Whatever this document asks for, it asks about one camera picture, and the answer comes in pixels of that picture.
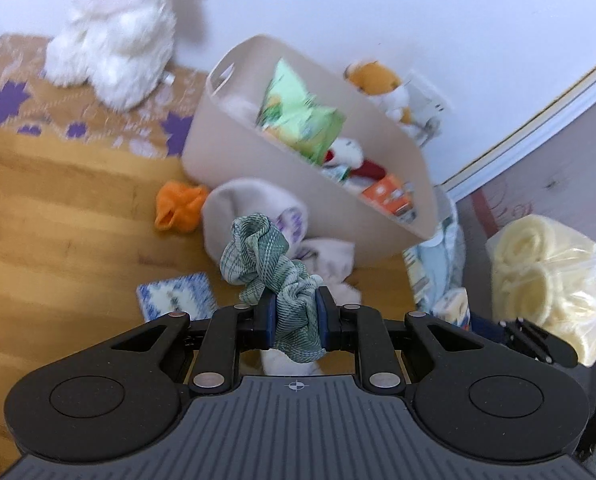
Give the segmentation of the green plaid scrunchie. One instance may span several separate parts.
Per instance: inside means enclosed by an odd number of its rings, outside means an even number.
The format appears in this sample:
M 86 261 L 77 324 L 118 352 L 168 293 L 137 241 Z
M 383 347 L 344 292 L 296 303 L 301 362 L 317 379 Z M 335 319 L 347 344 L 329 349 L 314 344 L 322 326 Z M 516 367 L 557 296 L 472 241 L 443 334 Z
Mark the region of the green plaid scrunchie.
M 315 293 L 322 278 L 310 274 L 298 260 L 287 255 L 285 237 L 261 218 L 240 218 L 232 225 L 233 239 L 225 247 L 219 268 L 225 281 L 243 287 L 240 301 L 258 304 L 268 288 L 276 296 L 276 329 L 273 348 L 297 363 L 321 359 L 322 347 Z

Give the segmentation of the beige purple sock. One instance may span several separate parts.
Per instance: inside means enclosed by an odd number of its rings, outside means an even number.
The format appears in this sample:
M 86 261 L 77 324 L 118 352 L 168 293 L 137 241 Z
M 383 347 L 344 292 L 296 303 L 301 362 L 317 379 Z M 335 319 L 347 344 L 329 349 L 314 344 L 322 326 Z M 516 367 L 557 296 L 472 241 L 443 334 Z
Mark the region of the beige purple sock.
M 214 263 L 220 262 L 233 239 L 233 223 L 249 217 L 255 218 L 255 226 L 260 226 L 261 218 L 266 217 L 266 223 L 285 237 L 288 256 L 307 235 L 309 211 L 294 194 L 266 180 L 229 180 L 211 191 L 202 206 L 204 246 Z

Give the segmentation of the orange cloth scrunchie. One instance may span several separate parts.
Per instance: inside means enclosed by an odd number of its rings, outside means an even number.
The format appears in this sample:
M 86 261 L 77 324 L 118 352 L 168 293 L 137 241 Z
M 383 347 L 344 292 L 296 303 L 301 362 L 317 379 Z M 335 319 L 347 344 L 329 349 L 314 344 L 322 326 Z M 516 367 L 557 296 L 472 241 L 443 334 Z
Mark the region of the orange cloth scrunchie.
M 158 231 L 194 232 L 202 221 L 202 207 L 209 195 L 203 185 L 169 181 L 156 196 L 155 228 Z

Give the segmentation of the blue white tissue pack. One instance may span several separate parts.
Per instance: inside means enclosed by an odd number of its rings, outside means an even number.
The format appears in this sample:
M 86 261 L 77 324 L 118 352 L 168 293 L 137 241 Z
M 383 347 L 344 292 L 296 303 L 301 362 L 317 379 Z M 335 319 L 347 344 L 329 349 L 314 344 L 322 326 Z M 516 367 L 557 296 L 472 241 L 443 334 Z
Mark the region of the blue white tissue pack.
M 141 284 L 136 296 L 145 322 L 172 312 L 186 313 L 192 321 L 206 320 L 218 308 L 206 273 Z

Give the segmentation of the pale yellow rolled towels bag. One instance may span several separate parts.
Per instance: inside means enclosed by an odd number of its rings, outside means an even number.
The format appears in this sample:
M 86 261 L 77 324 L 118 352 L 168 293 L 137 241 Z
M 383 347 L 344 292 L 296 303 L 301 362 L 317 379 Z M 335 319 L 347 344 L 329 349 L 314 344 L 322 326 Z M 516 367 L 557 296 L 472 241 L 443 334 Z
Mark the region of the pale yellow rolled towels bag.
M 596 362 L 596 243 L 540 214 L 517 219 L 487 242 L 492 316 L 523 318 Z

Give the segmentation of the light blue pillow bundle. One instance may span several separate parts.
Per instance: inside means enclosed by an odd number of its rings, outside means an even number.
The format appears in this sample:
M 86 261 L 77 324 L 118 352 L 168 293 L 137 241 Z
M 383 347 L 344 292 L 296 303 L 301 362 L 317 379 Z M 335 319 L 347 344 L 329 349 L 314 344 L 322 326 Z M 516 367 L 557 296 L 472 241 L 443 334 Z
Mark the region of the light blue pillow bundle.
M 403 261 L 417 310 L 468 330 L 470 310 L 463 286 L 464 233 L 455 202 L 440 186 L 435 187 L 435 196 L 439 220 L 435 234 L 407 249 L 402 254 Z

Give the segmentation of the orange small carton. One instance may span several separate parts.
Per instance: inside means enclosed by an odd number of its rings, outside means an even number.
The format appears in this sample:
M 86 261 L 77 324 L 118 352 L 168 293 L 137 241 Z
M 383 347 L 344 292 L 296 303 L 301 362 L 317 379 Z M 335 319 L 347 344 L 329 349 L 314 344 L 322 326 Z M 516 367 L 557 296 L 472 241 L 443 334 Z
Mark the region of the orange small carton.
M 412 222 L 416 218 L 413 185 L 393 174 L 373 183 L 361 195 L 401 222 Z

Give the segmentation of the beige plastic storage bin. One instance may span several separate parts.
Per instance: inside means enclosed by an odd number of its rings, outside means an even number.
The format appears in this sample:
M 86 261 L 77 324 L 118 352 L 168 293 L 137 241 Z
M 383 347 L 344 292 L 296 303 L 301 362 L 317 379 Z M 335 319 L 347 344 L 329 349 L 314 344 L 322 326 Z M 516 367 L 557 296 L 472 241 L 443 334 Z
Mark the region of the beige plastic storage bin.
M 345 115 L 342 133 L 357 140 L 369 160 L 412 185 L 412 220 L 400 221 L 325 177 L 307 159 L 257 128 L 255 117 L 226 107 L 224 101 L 234 98 L 259 108 L 275 65 L 281 60 L 321 102 Z M 350 84 L 270 36 L 253 36 L 241 42 L 209 73 L 181 162 L 191 179 L 210 188 L 250 177 L 291 192 L 309 209 L 310 235 L 353 242 L 358 266 L 423 243 L 437 229 L 434 187 L 415 142 Z

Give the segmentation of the small white plush toy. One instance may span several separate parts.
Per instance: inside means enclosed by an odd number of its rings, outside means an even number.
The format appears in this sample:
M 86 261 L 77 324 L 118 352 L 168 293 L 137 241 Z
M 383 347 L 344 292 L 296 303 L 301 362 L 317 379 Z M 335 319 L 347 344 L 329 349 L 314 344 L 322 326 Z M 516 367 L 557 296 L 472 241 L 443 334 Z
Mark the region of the small white plush toy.
M 364 156 L 361 145 L 356 140 L 337 138 L 327 150 L 323 167 L 344 166 L 353 177 L 382 180 L 387 175 L 384 167 Z

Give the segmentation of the green snack packet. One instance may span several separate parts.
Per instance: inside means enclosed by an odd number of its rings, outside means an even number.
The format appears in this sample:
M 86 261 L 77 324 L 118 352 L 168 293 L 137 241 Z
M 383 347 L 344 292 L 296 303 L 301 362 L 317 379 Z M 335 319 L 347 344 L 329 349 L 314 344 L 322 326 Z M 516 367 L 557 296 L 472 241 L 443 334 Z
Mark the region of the green snack packet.
M 315 165 L 322 165 L 346 116 L 311 94 L 284 58 L 275 65 L 257 117 L 257 126 Z

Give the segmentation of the orange white plush hamster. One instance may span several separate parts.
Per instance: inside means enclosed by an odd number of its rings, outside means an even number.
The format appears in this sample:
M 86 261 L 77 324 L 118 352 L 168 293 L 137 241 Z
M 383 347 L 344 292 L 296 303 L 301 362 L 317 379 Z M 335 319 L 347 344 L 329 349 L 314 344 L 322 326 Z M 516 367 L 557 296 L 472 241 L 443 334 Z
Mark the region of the orange white plush hamster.
M 345 69 L 344 78 L 390 119 L 401 125 L 412 124 L 409 90 L 386 65 L 378 61 L 352 63 Z

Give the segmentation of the white plush bunny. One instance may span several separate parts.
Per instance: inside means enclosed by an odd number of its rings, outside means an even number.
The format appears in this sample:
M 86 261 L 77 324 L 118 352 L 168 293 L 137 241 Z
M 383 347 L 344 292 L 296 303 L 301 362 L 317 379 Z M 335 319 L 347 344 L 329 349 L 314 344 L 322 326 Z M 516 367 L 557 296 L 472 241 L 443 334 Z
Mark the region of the white plush bunny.
M 126 112 L 158 86 L 174 51 L 173 0 L 69 0 L 68 20 L 46 47 L 44 76 L 57 87 L 89 84 Z

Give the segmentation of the purple floral table runner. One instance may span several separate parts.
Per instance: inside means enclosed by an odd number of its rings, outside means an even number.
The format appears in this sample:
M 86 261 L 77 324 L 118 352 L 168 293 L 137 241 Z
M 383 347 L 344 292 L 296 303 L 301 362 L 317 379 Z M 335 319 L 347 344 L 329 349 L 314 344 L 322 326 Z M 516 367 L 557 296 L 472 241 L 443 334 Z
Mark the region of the purple floral table runner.
M 207 74 L 170 64 L 138 107 L 116 113 L 87 84 L 58 88 L 43 77 L 48 38 L 0 37 L 0 129 L 57 136 L 146 158 L 181 155 Z

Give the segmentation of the white wall socket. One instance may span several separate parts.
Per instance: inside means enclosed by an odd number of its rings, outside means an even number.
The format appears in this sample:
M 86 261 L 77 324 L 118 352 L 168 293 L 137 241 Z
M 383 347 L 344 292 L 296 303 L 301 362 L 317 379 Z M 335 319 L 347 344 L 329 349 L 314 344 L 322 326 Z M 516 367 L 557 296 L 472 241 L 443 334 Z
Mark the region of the white wall socket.
M 411 120 L 406 131 L 419 148 L 441 134 L 443 119 L 451 109 L 449 102 L 422 74 L 411 70 L 404 88 L 409 92 Z

